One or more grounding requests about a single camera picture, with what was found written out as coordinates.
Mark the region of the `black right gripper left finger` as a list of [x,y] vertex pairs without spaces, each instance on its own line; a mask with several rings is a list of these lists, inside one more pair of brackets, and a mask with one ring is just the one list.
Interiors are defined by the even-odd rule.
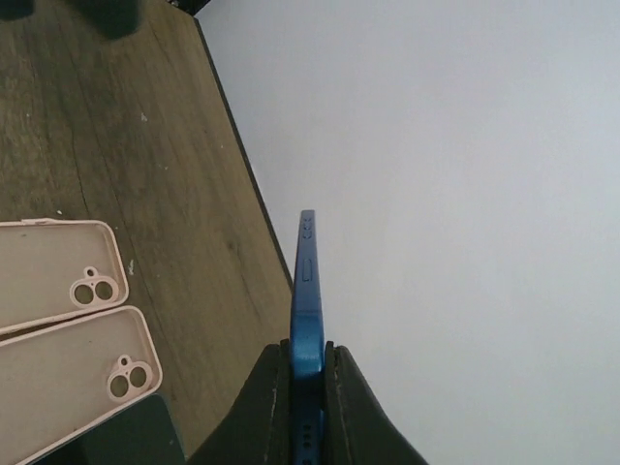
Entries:
[[290,344],[268,344],[232,407],[190,464],[289,464]]

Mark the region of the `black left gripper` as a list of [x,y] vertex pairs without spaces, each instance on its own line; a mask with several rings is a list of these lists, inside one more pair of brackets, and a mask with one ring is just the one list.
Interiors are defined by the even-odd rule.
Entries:
[[139,0],[1,0],[1,20],[16,21],[32,16],[36,7],[61,5],[67,12],[87,24],[106,40],[115,41],[138,31],[143,18]]

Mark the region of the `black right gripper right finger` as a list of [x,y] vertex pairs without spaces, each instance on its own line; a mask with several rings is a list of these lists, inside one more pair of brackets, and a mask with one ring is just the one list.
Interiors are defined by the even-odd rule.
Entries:
[[348,348],[325,346],[324,464],[420,465],[426,460],[397,430]]

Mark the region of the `blue smartphone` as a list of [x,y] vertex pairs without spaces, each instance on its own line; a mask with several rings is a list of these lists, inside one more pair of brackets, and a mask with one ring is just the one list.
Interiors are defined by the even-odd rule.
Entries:
[[323,432],[325,332],[315,212],[300,213],[290,325],[291,440],[294,464],[319,464]]

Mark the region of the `black screen smartphone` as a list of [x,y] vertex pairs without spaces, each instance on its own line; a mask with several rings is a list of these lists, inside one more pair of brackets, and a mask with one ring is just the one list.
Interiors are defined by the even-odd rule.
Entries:
[[168,405],[152,394],[39,459],[47,465],[171,465],[186,462]]

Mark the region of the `plain pink phone case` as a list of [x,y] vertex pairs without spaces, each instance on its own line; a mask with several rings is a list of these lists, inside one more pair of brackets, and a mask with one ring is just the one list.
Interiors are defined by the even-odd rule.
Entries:
[[2,341],[2,463],[43,456],[153,393],[162,379],[134,306]]

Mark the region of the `pink ring-stand phone case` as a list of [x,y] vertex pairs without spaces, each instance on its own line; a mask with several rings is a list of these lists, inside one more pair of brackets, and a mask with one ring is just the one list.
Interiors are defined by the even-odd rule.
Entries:
[[1,333],[124,303],[129,284],[112,228],[98,220],[1,224]]

